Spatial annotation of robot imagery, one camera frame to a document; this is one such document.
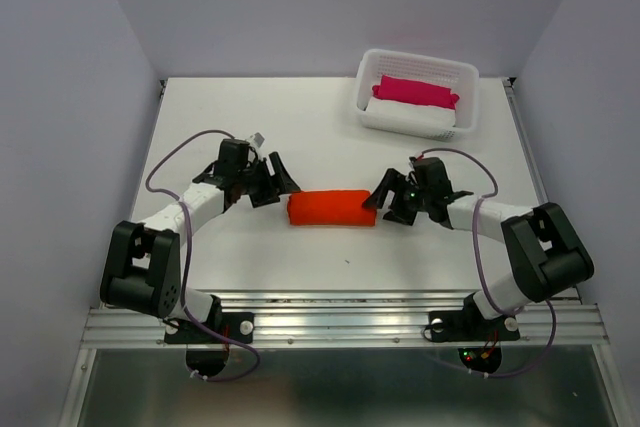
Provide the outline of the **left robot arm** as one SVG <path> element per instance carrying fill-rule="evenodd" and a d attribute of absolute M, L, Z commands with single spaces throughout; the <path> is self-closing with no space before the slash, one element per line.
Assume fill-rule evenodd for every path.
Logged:
<path fill-rule="evenodd" d="M 219 343 L 224 338 L 235 345 L 251 343 L 253 314 L 224 314 L 219 297 L 187 287 L 181 251 L 192 245 L 201 227 L 241 197 L 258 208 L 299 190 L 278 153 L 262 157 L 244 141 L 221 148 L 218 159 L 166 207 L 142 221 L 114 227 L 101 301 L 173 323 L 170 343 Z"/>

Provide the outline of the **orange t shirt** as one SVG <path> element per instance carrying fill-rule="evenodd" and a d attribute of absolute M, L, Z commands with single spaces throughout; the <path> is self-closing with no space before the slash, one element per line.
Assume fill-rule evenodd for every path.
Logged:
<path fill-rule="evenodd" d="M 365 208 L 367 190 L 303 191 L 291 194 L 287 204 L 292 226 L 374 227 L 376 210 Z"/>

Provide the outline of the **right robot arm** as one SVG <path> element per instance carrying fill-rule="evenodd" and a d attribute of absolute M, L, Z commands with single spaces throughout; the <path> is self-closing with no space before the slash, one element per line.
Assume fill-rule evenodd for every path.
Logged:
<path fill-rule="evenodd" d="M 503 277 L 483 281 L 460 310 L 430 314 L 425 330 L 433 342 L 481 339 L 519 309 L 547 301 L 594 274 L 593 260 L 558 204 L 513 206 L 457 191 L 440 161 L 420 164 L 408 175 L 388 169 L 363 206 L 384 209 L 385 220 L 407 226 L 425 213 L 444 228 L 470 232 L 474 247 L 482 237 L 505 247 L 510 269 Z"/>

